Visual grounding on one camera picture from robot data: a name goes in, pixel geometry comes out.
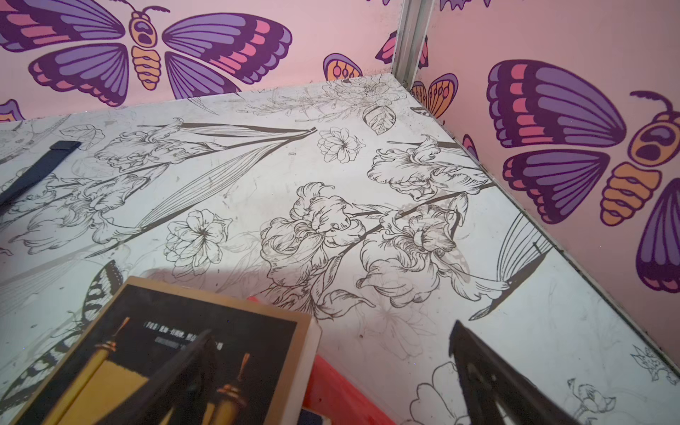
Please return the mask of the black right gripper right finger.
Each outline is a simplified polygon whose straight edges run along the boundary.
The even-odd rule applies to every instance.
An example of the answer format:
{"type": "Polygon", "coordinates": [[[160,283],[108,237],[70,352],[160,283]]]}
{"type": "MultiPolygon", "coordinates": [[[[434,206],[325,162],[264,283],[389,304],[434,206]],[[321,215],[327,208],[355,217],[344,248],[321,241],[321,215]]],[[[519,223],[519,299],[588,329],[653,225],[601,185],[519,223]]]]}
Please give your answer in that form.
{"type": "Polygon", "coordinates": [[[449,356],[472,424],[577,422],[460,321],[450,334],[449,356]]]}

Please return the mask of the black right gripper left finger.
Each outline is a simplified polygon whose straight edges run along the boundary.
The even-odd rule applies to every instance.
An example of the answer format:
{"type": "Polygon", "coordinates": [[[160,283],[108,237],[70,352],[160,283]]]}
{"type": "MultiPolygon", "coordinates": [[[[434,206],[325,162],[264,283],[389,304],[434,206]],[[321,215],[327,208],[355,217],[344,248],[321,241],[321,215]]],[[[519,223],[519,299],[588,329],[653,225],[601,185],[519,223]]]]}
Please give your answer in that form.
{"type": "Polygon", "coordinates": [[[207,329],[177,352],[100,424],[200,424],[217,370],[217,347],[207,329]]]}

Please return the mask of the black and tan book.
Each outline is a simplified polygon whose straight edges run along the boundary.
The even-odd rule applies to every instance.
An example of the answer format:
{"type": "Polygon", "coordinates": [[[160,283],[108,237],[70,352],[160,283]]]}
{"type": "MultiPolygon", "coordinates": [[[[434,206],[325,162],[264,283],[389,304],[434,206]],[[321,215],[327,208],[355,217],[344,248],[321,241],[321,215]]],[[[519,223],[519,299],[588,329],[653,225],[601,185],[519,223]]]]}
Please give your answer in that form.
{"type": "Polygon", "coordinates": [[[14,421],[97,423],[203,332],[215,343],[203,423],[297,422],[322,337],[312,315],[139,277],[127,279],[14,421]]]}

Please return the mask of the navy blue backpack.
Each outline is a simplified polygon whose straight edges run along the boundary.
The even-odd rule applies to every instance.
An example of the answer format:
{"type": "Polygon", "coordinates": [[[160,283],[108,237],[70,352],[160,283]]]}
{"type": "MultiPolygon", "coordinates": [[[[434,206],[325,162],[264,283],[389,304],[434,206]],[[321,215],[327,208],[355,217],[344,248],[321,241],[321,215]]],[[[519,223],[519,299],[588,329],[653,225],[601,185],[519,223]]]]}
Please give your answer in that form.
{"type": "Polygon", "coordinates": [[[42,182],[80,146],[81,142],[77,141],[58,141],[51,145],[46,154],[1,193],[1,214],[6,213],[22,195],[42,182]]]}

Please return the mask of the red notebook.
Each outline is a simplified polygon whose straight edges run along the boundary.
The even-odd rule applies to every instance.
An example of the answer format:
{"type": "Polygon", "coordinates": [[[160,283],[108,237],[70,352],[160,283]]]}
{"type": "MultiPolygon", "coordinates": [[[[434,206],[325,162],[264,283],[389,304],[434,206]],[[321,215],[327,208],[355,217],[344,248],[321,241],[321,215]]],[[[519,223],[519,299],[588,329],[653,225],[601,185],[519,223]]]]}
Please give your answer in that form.
{"type": "Polygon", "coordinates": [[[303,407],[330,424],[394,424],[387,414],[319,354],[314,358],[303,407]]]}

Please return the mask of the aluminium frame post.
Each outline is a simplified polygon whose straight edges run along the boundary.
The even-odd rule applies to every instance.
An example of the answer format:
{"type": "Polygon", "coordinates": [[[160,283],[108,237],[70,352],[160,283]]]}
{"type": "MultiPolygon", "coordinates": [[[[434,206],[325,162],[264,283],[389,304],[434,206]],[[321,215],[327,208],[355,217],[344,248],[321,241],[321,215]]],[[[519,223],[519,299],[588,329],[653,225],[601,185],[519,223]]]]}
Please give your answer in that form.
{"type": "Polygon", "coordinates": [[[406,90],[419,69],[433,6],[433,0],[405,0],[402,5],[391,72],[406,90]]]}

